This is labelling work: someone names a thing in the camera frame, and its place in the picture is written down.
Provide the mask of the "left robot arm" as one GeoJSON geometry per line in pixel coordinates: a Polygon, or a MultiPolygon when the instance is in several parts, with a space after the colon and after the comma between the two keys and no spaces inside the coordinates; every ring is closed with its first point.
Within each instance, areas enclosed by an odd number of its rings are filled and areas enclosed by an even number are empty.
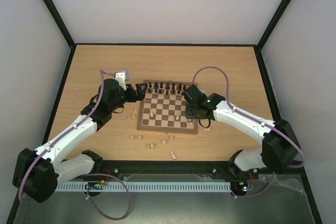
{"type": "Polygon", "coordinates": [[[65,157],[83,140],[99,131],[125,103],[142,101],[147,87],[146,83],[132,87],[123,80],[105,79],[99,93],[90,99],[71,125],[44,145],[34,150],[22,150],[13,177],[19,200],[28,195],[36,202],[44,202],[57,186],[81,175],[99,173],[102,157],[93,151],[83,151],[69,160],[65,157]]]}

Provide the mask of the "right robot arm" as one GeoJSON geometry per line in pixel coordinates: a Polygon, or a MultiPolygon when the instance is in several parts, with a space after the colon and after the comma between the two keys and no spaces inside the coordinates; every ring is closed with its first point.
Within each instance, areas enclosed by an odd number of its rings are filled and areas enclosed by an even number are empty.
{"type": "Polygon", "coordinates": [[[253,138],[260,146],[253,150],[241,150],[229,164],[232,176],[242,177],[248,170],[268,168],[282,174],[289,168],[299,168],[305,163],[297,138],[285,120],[277,122],[255,116],[231,104],[225,97],[213,93],[210,96],[197,91],[184,91],[187,102],[186,117],[217,121],[228,124],[253,138]]]}

